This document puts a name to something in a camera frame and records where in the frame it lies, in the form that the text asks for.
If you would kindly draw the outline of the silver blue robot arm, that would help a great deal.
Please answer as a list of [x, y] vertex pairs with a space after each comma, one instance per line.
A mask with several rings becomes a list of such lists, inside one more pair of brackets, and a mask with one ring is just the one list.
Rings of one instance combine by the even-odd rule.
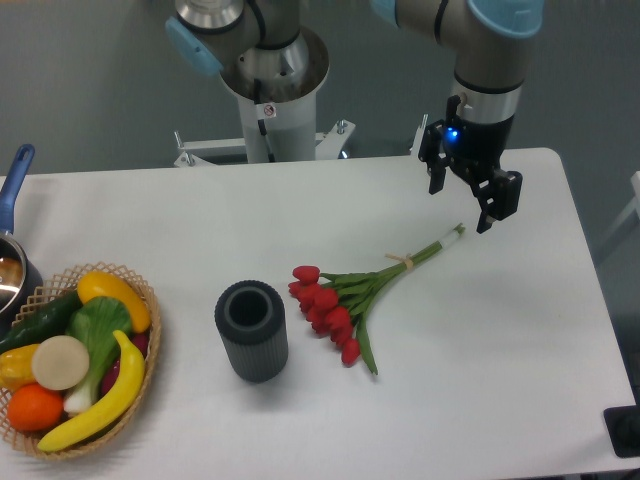
[[[441, 120], [425, 126], [415, 153], [439, 192], [447, 174], [471, 189], [477, 229], [489, 230], [518, 208], [522, 177], [501, 167], [533, 40], [540, 1], [375, 1], [394, 26], [456, 54]], [[296, 1], [179, 1], [166, 34], [197, 72], [218, 76], [238, 101], [252, 163], [315, 160], [315, 96], [329, 71], [323, 41], [300, 21]]]

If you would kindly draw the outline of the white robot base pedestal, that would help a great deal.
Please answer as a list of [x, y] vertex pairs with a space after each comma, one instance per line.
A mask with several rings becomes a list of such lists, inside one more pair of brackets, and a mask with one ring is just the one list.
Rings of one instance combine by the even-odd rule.
[[249, 163], [347, 158], [354, 123], [339, 119], [327, 132], [316, 130], [316, 95], [328, 73], [327, 48], [306, 27], [282, 48], [245, 51], [220, 73], [236, 98], [243, 136], [184, 142], [175, 132], [175, 165], [204, 166], [232, 155]]

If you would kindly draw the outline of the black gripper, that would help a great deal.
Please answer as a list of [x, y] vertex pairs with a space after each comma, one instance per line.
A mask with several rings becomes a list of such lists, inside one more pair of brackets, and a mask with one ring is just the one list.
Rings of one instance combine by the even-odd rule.
[[430, 177], [429, 193], [444, 187], [447, 156], [451, 171], [471, 186], [481, 213], [476, 232], [489, 230], [518, 209], [523, 176], [517, 171], [504, 171], [500, 165], [514, 117], [491, 124], [474, 123], [458, 116], [444, 126], [443, 120], [427, 125], [422, 133], [418, 159], [426, 164]]

